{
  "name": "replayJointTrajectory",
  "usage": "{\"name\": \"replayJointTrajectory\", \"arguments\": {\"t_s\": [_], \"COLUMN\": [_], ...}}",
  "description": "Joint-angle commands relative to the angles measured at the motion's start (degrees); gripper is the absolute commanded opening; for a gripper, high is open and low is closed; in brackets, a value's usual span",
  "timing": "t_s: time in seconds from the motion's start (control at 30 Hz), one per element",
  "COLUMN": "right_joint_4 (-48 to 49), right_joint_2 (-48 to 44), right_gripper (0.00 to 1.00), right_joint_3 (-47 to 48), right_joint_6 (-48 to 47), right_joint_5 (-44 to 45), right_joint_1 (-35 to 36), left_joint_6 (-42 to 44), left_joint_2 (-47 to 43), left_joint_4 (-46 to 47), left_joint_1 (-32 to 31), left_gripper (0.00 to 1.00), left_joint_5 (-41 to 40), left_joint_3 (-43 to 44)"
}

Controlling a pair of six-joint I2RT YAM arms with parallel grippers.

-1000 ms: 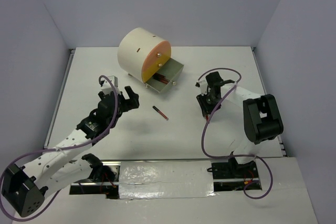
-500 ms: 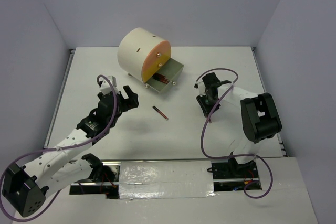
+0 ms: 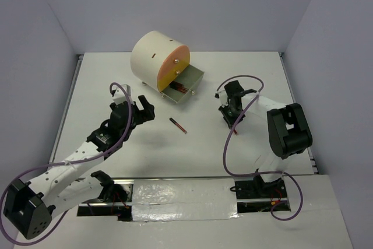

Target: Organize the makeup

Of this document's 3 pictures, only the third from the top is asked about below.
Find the cream round drawer organizer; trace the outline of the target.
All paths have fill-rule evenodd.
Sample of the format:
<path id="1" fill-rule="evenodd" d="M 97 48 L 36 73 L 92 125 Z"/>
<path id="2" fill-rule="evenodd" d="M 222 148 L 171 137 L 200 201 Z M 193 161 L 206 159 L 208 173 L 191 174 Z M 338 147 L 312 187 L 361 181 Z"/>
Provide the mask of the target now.
<path id="1" fill-rule="evenodd" d="M 150 31 L 139 39 L 132 50 L 130 65 L 141 82 L 176 104 L 196 94 L 205 74 L 191 64 L 187 45 L 159 31 Z M 172 89 L 173 83 L 183 85 L 188 92 Z"/>

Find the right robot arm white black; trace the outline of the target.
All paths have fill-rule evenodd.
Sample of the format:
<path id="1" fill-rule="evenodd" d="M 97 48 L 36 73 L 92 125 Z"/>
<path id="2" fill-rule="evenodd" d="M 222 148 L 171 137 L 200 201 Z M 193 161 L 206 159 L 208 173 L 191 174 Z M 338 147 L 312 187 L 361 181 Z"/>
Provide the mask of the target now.
<path id="1" fill-rule="evenodd" d="M 260 179 L 253 184 L 259 197 L 268 196 L 291 162 L 291 157 L 302 154 L 312 146 L 313 138 L 300 104 L 284 104 L 261 95 L 264 84 L 258 90 L 245 90 L 236 77 L 227 79 L 216 90 L 215 98 L 221 105 L 219 111 L 231 133 L 243 121 L 246 114 L 253 114 L 266 121 L 270 152 L 259 156 L 255 171 Z"/>

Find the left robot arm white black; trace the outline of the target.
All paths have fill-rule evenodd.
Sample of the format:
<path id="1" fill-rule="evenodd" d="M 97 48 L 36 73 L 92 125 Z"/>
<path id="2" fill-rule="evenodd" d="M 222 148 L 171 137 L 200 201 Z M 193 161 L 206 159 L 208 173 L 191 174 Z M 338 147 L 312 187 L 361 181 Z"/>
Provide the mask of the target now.
<path id="1" fill-rule="evenodd" d="M 130 99 L 113 102 L 109 119 L 64 161 L 51 163 L 27 182 L 16 178 L 10 183 L 2 197 L 3 214 L 29 244 L 61 213 L 90 199 L 105 202 L 114 196 L 118 186 L 106 173 L 82 175 L 121 149 L 136 126 L 154 120 L 154 105 L 143 95 L 138 99 L 142 109 Z"/>

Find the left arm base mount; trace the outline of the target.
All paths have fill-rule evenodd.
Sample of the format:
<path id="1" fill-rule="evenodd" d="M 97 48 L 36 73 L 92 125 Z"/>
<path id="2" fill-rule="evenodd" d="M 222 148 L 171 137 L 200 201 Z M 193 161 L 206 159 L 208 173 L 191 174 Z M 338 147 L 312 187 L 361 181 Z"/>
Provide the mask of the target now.
<path id="1" fill-rule="evenodd" d="M 91 176 L 100 183 L 99 195 L 80 204 L 77 216 L 113 216 L 121 222 L 131 222 L 133 184 L 120 184 L 103 171 L 95 171 Z"/>

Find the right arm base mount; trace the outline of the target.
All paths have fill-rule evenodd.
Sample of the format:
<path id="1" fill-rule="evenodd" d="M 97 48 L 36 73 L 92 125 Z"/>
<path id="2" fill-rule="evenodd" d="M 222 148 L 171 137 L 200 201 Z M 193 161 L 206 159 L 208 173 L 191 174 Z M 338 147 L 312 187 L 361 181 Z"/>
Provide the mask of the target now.
<path id="1" fill-rule="evenodd" d="M 287 192 L 283 179 L 277 179 L 271 183 L 265 183 L 261 176 L 255 176 L 250 180 L 235 180 L 230 191 L 235 193 L 238 213 L 290 211 L 287 202 Z"/>

